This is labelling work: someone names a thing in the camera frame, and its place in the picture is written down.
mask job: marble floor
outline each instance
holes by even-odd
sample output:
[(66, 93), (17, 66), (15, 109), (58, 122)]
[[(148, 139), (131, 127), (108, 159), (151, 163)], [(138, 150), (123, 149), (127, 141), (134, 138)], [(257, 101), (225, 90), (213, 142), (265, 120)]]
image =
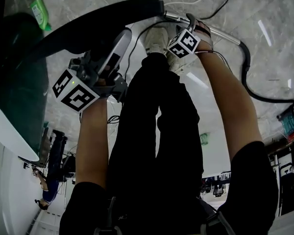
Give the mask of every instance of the marble floor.
[[(34, 0), (6, 0), (6, 15), (19, 11), (31, 13), (29, 6)], [(122, 0), (44, 0), (49, 12), (49, 22), (55, 30), (67, 22), (100, 7)], [(198, 18), (210, 15), (223, 0), (204, 0), (195, 5), (168, 5), (166, 9), (180, 15), (193, 13)], [(134, 44), (139, 32), (154, 19), (131, 25)], [(268, 43), (258, 22), (262, 21), (271, 42)], [(212, 19), (212, 25), (232, 34), (245, 42), (251, 52), (251, 68), (248, 84), (258, 94), (273, 98), (294, 98), (294, 0), (229, 0), (228, 4)], [(234, 74), (240, 78), (243, 60), (241, 51), (235, 45), (219, 39), (215, 40), (215, 50), (228, 60)], [(47, 58), (50, 84), (55, 82), (61, 70), (67, 67), (74, 55), (62, 51)], [(142, 43), (139, 42), (132, 59), (129, 77), (133, 77), (146, 56)], [(121, 63), (121, 73), (127, 67), (127, 59)], [(180, 72), (181, 81), (194, 101), (201, 117), (200, 133), (214, 133), (223, 129), (221, 116), (213, 98), (208, 77), (198, 59), (186, 65)], [(284, 134), (283, 127), (275, 118), (284, 104), (268, 104), (253, 100), (256, 106), (259, 128), (265, 142), (270, 142)], [(108, 100), (108, 114), (118, 115), (121, 106), (115, 100)], [(52, 128), (65, 131), (69, 138), (66, 150), (75, 150), (79, 133), (78, 115), (56, 103), (51, 91), (48, 94), (46, 120)], [(118, 130), (117, 124), (109, 125), (109, 149), (113, 147)]]

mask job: metal bar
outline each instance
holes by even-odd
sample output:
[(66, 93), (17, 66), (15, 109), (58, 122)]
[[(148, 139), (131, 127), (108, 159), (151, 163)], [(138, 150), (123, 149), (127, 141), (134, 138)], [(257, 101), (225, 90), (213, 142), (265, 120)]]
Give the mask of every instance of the metal bar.
[[(166, 19), (169, 19), (169, 20), (174, 20), (176, 21), (177, 23), (183, 23), (183, 24), (189, 24), (190, 23), (190, 20), (187, 19), (187, 18), (184, 18), (184, 17), (181, 17), (181, 16), (178, 16), (176, 14), (173, 14), (173, 13), (170, 13), (170, 12), (166, 12), (164, 17)], [(208, 26), (210, 28), (210, 32), (212, 34), (214, 34), (215, 36), (218, 36), (218, 37), (221, 37), (225, 40), (228, 40), (236, 45), (240, 45), (241, 41), (217, 28), (214, 28), (212, 26)]]

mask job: hand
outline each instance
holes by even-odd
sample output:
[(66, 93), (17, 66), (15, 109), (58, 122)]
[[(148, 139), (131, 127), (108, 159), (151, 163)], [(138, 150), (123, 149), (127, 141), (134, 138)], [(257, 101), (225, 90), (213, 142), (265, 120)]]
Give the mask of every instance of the hand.
[[(205, 30), (207, 30), (207, 31), (210, 33), (210, 29), (209, 29), (209, 27), (206, 26), (203, 22), (197, 20), (197, 21), (196, 21), (196, 25), (198, 25), (198, 26), (204, 28)], [(203, 32), (203, 31), (201, 31), (201, 30), (196, 30), (196, 29), (195, 29), (194, 32), (201, 33), (201, 34), (203, 34), (203, 35), (205, 35), (205, 36), (207, 36), (207, 37), (210, 38), (210, 36), (209, 36), (207, 33)], [(197, 48), (196, 48), (196, 51), (201, 51), (201, 50), (212, 50), (212, 48), (211, 48), (211, 46), (210, 46), (207, 42), (205, 42), (205, 41), (200, 41), (200, 42), (199, 42), (199, 45), (198, 45)]]

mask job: foot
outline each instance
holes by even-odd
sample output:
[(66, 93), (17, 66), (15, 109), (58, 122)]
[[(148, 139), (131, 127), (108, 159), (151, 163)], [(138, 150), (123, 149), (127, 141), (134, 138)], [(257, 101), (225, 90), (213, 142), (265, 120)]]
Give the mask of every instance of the foot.
[(62, 131), (53, 130), (53, 133), (59, 138), (64, 137), (64, 132)]
[(165, 54), (168, 45), (168, 32), (164, 28), (151, 28), (145, 38), (145, 48), (147, 55), (157, 52)]

